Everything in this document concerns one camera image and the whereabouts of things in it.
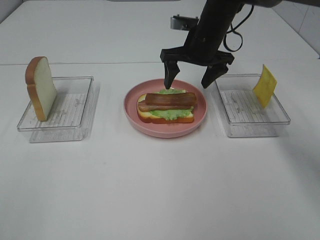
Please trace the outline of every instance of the pink plate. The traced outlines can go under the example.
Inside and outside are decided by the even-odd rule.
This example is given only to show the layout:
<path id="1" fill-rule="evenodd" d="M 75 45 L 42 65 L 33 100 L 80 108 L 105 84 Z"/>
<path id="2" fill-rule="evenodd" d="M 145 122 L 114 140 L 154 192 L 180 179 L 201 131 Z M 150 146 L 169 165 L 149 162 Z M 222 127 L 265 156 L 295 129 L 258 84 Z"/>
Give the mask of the pink plate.
<path id="1" fill-rule="evenodd" d="M 145 123 L 140 120 L 137 113 L 138 98 L 143 94 L 153 93 L 164 89 L 164 79 L 153 79 L 138 84 L 125 96 L 124 111 L 129 122 L 135 129 L 157 138 L 176 138 L 189 134 L 199 127 L 205 119 L 208 109 L 205 96 L 196 87 L 184 81 L 174 80 L 171 87 L 176 89 L 185 89 L 196 95 L 197 105 L 193 110 L 194 121 L 192 123 L 155 124 Z"/>

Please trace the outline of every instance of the black cable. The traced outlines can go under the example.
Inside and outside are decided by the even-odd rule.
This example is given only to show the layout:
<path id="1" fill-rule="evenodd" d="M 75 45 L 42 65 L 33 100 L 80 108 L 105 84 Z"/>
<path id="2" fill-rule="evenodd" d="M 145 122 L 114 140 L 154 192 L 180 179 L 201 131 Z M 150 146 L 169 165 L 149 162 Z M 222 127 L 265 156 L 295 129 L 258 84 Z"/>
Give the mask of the black cable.
<path id="1" fill-rule="evenodd" d="M 238 51 L 239 49 L 241 49 L 241 47 L 242 47 L 242 45 L 243 45 L 243 42 L 244 42 L 244 39 L 243 39 L 242 35 L 241 35 L 239 32 L 236 31 L 236 29 L 239 28 L 239 27 L 251 16 L 251 14 L 252 14 L 253 11 L 254 11 L 254 8 L 255 8 L 255 6 L 252 5 L 252 6 L 251 6 L 251 9 L 250 9 L 250 12 L 248 13 L 248 15 L 247 15 L 237 26 L 233 27 L 233 26 L 232 26 L 232 23 L 230 24 L 231 30 L 230 30 L 230 31 L 227 31 L 226 34 L 225 34 L 225 36 L 224 36 L 224 38 L 223 38 L 223 45 L 224 45 L 225 49 L 227 49 L 229 52 L 236 52 L 236 51 Z M 238 35 L 238 36 L 240 36 L 240 38 L 241 38 L 241 44 L 240 44 L 240 46 L 238 47 L 238 49 L 236 49 L 236 50 L 232 50 L 232 49 L 229 48 L 228 45 L 227 45 L 227 34 L 229 34 L 229 33 L 233 33 L 233 34 L 235 34 L 235 35 Z"/>

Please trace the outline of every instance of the sandwich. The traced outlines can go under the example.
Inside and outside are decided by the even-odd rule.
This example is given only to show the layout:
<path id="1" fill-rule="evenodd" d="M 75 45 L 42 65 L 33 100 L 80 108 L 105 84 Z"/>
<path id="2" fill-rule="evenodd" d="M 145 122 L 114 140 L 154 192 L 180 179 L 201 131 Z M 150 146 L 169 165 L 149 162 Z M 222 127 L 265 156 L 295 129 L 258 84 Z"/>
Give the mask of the sandwich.
<path id="1" fill-rule="evenodd" d="M 192 123 L 197 97 L 185 89 L 162 89 L 146 93 L 137 100 L 137 113 L 144 123 Z"/>
<path id="2" fill-rule="evenodd" d="M 46 121 L 57 96 L 57 90 L 45 56 L 37 56 L 30 61 L 25 70 L 25 83 L 37 119 Z"/>

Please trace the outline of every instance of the bread crust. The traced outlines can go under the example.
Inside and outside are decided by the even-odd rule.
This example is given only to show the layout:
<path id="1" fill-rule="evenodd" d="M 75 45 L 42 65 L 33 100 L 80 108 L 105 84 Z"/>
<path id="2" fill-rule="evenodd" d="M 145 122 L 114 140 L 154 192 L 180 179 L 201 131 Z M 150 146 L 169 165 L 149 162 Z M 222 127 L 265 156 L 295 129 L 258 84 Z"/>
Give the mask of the bread crust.
<path id="1" fill-rule="evenodd" d="M 138 108 L 138 103 L 141 102 L 142 100 L 145 99 L 146 94 L 141 95 L 138 98 L 138 101 L 136 103 L 136 110 L 138 113 L 138 117 L 139 119 L 144 122 L 144 123 L 153 123 L 153 124 L 173 124 L 173 123 L 180 123 L 180 124 L 189 124 L 192 123 L 194 121 L 194 116 L 192 115 L 192 117 L 187 116 L 187 117 L 178 117 L 177 119 L 174 120 L 166 120 L 163 117 L 158 117 L 158 116 L 154 116 L 152 115 L 152 117 L 145 117 L 144 112 L 140 111 Z"/>
<path id="2" fill-rule="evenodd" d="M 39 121 L 46 121 L 47 119 L 44 114 L 44 110 L 42 108 L 42 105 L 39 101 L 39 97 L 38 97 L 37 90 L 36 90 L 36 85 L 35 84 L 28 84 L 26 86 L 26 89 L 28 91 L 32 105 L 34 107 L 36 117 L 38 118 Z"/>
<path id="3" fill-rule="evenodd" d="M 34 57 L 28 64 L 25 70 L 25 83 L 27 85 L 29 84 L 35 84 L 35 70 L 39 63 L 39 61 L 42 58 L 46 58 L 45 56 L 36 56 Z"/>

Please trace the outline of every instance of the bottom bread slice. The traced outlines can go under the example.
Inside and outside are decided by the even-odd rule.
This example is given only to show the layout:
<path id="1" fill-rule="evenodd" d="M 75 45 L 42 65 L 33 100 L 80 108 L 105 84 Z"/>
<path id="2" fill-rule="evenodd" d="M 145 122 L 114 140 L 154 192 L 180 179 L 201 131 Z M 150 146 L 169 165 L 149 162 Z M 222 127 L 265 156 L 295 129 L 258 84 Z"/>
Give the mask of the bottom bread slice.
<path id="1" fill-rule="evenodd" d="M 159 117 L 156 115 L 153 115 L 149 111 L 140 111 L 138 108 L 138 103 L 145 100 L 147 94 L 143 94 L 138 98 L 138 101 L 136 103 L 136 110 L 138 113 L 138 116 L 140 120 L 144 123 L 154 123 L 154 124 L 172 124 L 172 123 L 181 123 L 181 124 L 189 124 L 194 121 L 194 114 L 191 112 L 186 117 L 178 117 L 177 119 L 173 120 L 166 120 L 163 117 Z"/>

